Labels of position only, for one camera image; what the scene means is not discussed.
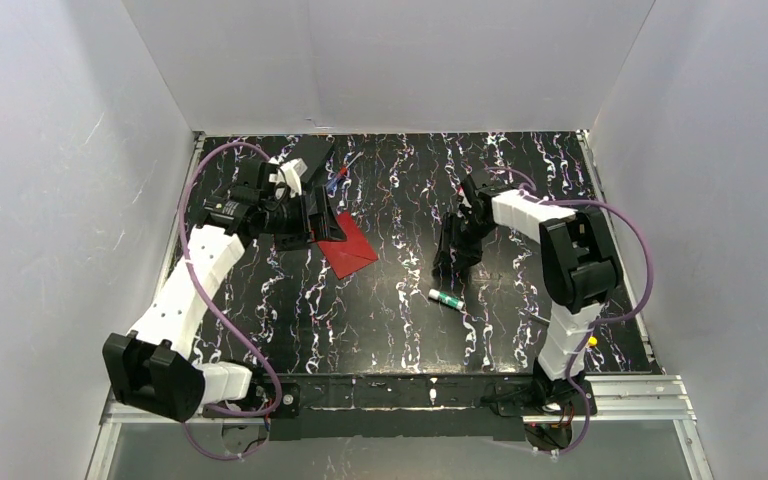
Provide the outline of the black flat box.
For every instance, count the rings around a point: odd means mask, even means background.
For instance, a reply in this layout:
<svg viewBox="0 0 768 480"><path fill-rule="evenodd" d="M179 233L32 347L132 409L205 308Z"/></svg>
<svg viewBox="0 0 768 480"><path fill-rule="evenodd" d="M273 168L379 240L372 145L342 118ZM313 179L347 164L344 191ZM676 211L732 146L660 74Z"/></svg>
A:
<svg viewBox="0 0 768 480"><path fill-rule="evenodd" d="M291 148L286 160L295 162L301 186L309 189L324 175L325 165L332 158L335 142L326 136L305 135Z"/></svg>

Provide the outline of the aluminium front rail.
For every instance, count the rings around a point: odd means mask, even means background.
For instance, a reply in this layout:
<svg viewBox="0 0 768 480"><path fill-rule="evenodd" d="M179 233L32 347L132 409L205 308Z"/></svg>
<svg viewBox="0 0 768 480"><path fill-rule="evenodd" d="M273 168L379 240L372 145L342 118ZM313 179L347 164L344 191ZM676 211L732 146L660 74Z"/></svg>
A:
<svg viewBox="0 0 768 480"><path fill-rule="evenodd" d="M584 383L593 420L694 421L697 415L677 375L589 374ZM528 422L559 416L540 407L525 374L286 375L273 419L316 411L443 412L487 408Z"/></svg>

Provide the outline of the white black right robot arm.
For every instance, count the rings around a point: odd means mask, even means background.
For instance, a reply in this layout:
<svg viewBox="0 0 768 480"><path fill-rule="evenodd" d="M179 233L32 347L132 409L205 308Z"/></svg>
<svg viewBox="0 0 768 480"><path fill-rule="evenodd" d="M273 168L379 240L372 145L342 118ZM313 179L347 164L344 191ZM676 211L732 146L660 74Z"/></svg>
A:
<svg viewBox="0 0 768 480"><path fill-rule="evenodd" d="M532 396L544 403L580 388L586 343L623 281L605 208L592 200L540 200L467 176L457 189L456 212L443 219L433 262L437 277L459 275L478 264L484 238L498 227L537 242L552 300L547 339L532 373Z"/></svg>

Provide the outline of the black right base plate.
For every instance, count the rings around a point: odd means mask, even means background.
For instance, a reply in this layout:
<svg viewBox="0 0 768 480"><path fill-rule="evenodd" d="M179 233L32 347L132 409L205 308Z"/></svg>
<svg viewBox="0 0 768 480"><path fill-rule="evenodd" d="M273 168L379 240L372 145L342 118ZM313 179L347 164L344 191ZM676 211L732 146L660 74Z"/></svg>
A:
<svg viewBox="0 0 768 480"><path fill-rule="evenodd" d="M481 404L502 417L559 415L569 410L578 416L585 413L585 407L591 414L598 412L595 394L586 380L579 382L578 388L565 380L545 382L532 377L499 381L485 389Z"/></svg>

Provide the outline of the red paper envelope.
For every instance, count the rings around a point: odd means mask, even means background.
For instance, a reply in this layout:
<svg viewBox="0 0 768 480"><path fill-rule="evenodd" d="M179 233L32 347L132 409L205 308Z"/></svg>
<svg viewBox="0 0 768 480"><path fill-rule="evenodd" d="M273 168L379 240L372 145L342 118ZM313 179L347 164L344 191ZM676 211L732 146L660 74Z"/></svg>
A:
<svg viewBox="0 0 768 480"><path fill-rule="evenodd" d="M336 278L343 280L376 262L379 256L349 212L340 213L337 216L337 222L346 234L346 240L321 241L317 246Z"/></svg>

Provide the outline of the green white glue stick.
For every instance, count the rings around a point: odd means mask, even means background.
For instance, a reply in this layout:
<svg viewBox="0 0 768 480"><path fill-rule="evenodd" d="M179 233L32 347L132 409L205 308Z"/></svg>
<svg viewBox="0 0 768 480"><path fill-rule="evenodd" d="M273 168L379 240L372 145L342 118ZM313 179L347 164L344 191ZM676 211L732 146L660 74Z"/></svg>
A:
<svg viewBox="0 0 768 480"><path fill-rule="evenodd" d="M457 311L463 311L465 308L465 302L462 299L437 289L430 289L427 296L430 300Z"/></svg>

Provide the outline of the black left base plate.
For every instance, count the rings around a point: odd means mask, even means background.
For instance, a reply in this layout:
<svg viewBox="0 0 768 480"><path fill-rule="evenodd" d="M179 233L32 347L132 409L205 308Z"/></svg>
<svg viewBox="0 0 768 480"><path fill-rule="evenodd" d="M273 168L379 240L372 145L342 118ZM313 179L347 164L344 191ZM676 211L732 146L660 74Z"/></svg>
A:
<svg viewBox="0 0 768 480"><path fill-rule="evenodd" d="M300 414L301 387L295 382L282 382L282 394L277 395L274 385L256 381L241 400L220 401L202 409L205 418L262 418L290 419Z"/></svg>

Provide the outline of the blue red screwdriver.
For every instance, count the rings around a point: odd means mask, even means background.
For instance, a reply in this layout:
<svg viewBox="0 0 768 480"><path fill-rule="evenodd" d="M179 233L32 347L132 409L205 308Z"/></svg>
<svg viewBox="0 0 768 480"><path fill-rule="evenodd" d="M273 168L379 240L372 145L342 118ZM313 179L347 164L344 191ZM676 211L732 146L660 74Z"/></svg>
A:
<svg viewBox="0 0 768 480"><path fill-rule="evenodd" d="M338 187L344 182L346 177L348 176L349 170L353 166L353 164L362 156L362 153L356 154L354 157L352 157L346 164L344 164L342 167L340 167L335 174L326 182L326 192L333 196Z"/></svg>

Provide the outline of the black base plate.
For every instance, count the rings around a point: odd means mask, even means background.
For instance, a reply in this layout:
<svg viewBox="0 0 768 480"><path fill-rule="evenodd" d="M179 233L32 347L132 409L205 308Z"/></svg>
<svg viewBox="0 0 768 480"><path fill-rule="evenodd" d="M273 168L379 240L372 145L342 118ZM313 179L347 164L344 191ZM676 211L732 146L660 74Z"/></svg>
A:
<svg viewBox="0 0 768 480"><path fill-rule="evenodd" d="M205 418L262 418L290 419L300 414L301 387L295 382L282 382L282 394L277 395L274 385L256 381L241 400L220 401L202 409Z"/></svg>
<svg viewBox="0 0 768 480"><path fill-rule="evenodd" d="M485 389L481 404L502 417L559 415L569 410L578 416L585 413L585 407L591 414L598 412L595 394L586 380L579 382L578 388L565 380L545 382L532 377L499 381Z"/></svg>

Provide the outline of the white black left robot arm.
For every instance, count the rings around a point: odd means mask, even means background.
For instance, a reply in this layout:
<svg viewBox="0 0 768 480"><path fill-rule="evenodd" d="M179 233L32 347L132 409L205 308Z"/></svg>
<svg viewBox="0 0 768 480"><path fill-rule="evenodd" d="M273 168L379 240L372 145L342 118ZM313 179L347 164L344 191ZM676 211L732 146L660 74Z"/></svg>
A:
<svg viewBox="0 0 768 480"><path fill-rule="evenodd" d="M189 358L208 301L250 244L261 234L278 250L346 239L325 186L309 181L301 158L245 161L237 182L207 198L193 223L160 293L127 333L110 334L102 347L117 401L178 422L206 404L247 396L250 368Z"/></svg>

